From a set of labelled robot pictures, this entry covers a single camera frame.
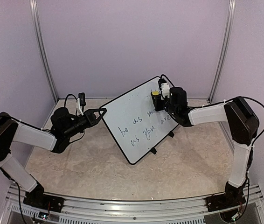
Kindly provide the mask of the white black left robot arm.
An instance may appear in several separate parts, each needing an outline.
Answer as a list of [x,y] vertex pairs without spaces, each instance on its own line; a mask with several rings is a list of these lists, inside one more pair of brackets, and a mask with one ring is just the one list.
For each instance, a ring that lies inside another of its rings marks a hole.
[[22,122],[6,112],[0,113],[0,169],[25,190],[25,203],[42,208],[48,203],[48,197],[44,187],[12,156],[12,142],[60,154],[71,144],[71,137],[97,125],[106,112],[107,109],[98,108],[74,115],[66,107],[60,107],[50,118],[52,127],[49,131]]

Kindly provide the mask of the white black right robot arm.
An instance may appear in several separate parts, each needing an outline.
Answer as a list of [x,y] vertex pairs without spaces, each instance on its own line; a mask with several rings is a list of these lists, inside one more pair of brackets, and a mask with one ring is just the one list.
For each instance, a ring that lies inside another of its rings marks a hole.
[[259,128],[259,119],[244,97],[199,107],[188,106],[186,92],[181,87],[153,91],[151,97],[156,111],[166,111],[182,127],[214,122],[226,123],[234,157],[221,202],[225,207],[233,206],[243,197]]

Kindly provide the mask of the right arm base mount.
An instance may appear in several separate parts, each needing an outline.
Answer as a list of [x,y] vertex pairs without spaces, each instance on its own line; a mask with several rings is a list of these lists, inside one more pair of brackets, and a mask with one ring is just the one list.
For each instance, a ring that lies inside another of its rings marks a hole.
[[246,203],[244,196],[239,196],[236,199],[228,198],[226,194],[211,195],[205,198],[208,212],[232,208],[240,204]]

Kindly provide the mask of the black framed whiteboard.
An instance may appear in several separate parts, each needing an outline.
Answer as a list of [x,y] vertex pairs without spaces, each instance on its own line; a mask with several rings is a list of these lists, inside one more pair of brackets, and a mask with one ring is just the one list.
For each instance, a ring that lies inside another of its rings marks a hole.
[[103,104],[103,122],[129,164],[134,165],[177,126],[166,111],[156,111],[151,92],[159,90],[159,76]]

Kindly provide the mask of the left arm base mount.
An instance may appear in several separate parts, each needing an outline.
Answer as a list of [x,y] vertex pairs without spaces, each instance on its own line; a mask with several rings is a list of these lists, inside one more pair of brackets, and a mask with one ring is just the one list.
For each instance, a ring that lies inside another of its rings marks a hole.
[[23,203],[35,208],[61,213],[64,198],[44,193],[37,194],[26,192]]

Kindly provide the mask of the yellow whiteboard eraser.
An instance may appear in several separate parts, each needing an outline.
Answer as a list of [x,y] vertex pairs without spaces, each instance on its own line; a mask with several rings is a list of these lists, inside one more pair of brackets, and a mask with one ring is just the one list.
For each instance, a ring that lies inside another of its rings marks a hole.
[[151,92],[151,95],[152,95],[152,96],[158,96],[159,94],[160,94],[160,93],[159,93],[158,91],[152,91],[152,92]]

